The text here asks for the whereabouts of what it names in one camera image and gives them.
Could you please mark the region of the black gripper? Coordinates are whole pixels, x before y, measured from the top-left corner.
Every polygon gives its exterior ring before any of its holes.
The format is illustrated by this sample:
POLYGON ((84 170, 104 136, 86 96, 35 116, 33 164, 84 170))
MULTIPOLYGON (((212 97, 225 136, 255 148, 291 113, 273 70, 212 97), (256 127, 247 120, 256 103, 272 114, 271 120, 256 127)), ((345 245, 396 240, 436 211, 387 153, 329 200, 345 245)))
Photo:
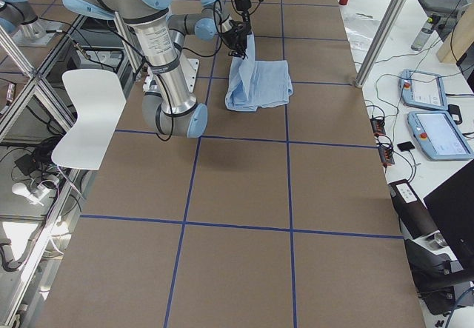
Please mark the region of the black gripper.
POLYGON ((241 21, 226 20, 220 24, 220 37, 229 49, 229 56, 248 58, 247 36, 252 33, 252 26, 241 21))
POLYGON ((236 0, 236 9, 242 17, 246 28, 251 28, 250 8, 252 7, 251 0, 236 0))

